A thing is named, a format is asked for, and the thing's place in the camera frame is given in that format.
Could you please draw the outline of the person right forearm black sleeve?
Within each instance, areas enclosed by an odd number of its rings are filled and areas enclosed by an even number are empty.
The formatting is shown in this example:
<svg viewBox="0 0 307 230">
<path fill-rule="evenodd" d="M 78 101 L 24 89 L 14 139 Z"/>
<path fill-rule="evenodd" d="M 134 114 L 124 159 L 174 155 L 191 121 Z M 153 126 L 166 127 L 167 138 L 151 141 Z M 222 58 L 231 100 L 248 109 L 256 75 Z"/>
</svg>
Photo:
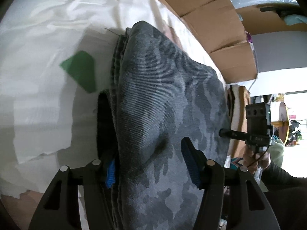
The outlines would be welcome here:
<svg viewBox="0 0 307 230">
<path fill-rule="evenodd" d="M 306 229 L 306 178 L 293 177 L 271 162 L 261 180 L 280 228 Z"/>
</svg>

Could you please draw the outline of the person right hand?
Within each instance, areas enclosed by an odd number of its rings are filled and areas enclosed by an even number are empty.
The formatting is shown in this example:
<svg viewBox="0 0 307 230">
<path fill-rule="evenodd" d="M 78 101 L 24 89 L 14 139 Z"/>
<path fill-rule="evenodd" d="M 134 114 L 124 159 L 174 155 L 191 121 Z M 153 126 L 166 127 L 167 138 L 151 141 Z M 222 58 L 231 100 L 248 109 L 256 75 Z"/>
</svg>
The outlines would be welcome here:
<svg viewBox="0 0 307 230">
<path fill-rule="evenodd" d="M 255 174 L 258 167 L 263 170 L 267 169 L 271 164 L 271 156 L 268 152 L 255 154 L 247 145 L 243 154 L 243 165 L 246 166 L 251 174 Z"/>
</svg>

